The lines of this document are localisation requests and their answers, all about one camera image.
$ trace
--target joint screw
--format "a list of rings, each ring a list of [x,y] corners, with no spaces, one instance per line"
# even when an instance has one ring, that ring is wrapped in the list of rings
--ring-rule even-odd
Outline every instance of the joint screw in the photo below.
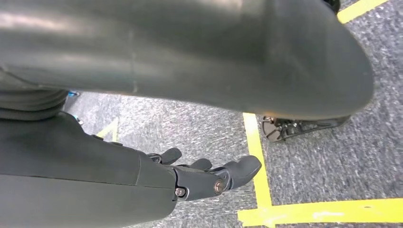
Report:
[[[181,197],[181,196],[184,196],[185,193],[186,193],[185,189],[181,189],[181,188],[176,188],[175,189],[175,195],[176,196]]]
[[[214,192],[217,195],[220,195],[224,191],[224,187],[225,187],[224,182],[221,179],[219,179],[214,184]]]

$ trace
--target robotic hand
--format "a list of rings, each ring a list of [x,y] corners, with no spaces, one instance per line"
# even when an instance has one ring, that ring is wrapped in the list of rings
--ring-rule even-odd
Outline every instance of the robotic hand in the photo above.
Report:
[[[207,159],[173,165],[182,156],[177,148],[145,154],[105,142],[64,112],[40,121],[0,119],[0,144],[0,221],[7,228],[158,220],[177,201],[219,196],[261,168],[253,156],[215,169]]]
[[[163,154],[148,154],[155,163],[171,165],[182,153],[171,148]],[[231,161],[211,169],[209,160],[202,158],[191,165],[170,166],[175,171],[175,195],[179,200],[190,201],[221,195],[247,184],[258,173],[261,163],[254,156],[245,156],[239,162]]]
[[[335,17],[338,0],[0,5],[0,224],[6,228],[158,220],[177,201],[218,196],[260,168],[250,156],[216,169],[206,159],[173,166],[177,149],[147,155],[105,142],[60,112],[67,90],[262,114],[272,141],[340,125],[374,91],[365,52]]]

